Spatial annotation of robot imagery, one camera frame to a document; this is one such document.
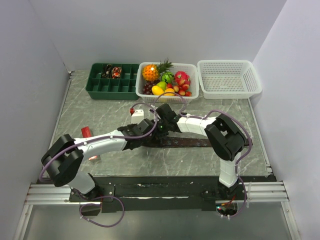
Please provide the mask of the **brown floral necktie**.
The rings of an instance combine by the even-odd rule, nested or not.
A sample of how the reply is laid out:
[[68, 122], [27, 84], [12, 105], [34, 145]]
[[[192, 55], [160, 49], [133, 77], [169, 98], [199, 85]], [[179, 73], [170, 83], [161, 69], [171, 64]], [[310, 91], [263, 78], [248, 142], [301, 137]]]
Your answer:
[[162, 139], [142, 139], [141, 145], [149, 148], [208, 148], [212, 146], [209, 138], [172, 136], [167, 136]]

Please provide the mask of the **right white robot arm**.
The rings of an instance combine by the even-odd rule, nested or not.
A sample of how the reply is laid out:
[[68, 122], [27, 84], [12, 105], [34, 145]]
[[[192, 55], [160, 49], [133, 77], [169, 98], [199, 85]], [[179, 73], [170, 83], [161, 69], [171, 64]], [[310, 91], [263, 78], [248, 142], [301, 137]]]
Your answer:
[[223, 113], [217, 117], [175, 113], [167, 103], [156, 108], [155, 112], [159, 118], [158, 133], [192, 133], [208, 138], [215, 154], [220, 158], [221, 185], [218, 193], [226, 200], [234, 196], [238, 181], [237, 161], [245, 144], [249, 142], [234, 121]]

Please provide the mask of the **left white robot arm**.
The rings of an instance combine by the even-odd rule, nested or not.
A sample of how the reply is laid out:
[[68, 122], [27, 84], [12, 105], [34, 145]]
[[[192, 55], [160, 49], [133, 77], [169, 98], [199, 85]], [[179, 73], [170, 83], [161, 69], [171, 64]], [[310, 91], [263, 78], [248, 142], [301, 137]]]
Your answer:
[[145, 118], [139, 124], [122, 126], [94, 137], [72, 138], [65, 134], [42, 157], [39, 180], [44, 181], [43, 174], [47, 172], [54, 186], [68, 185], [86, 200], [93, 201], [99, 195], [99, 188], [89, 173], [80, 170], [82, 161], [109, 152], [139, 148], [156, 126], [156, 119]]

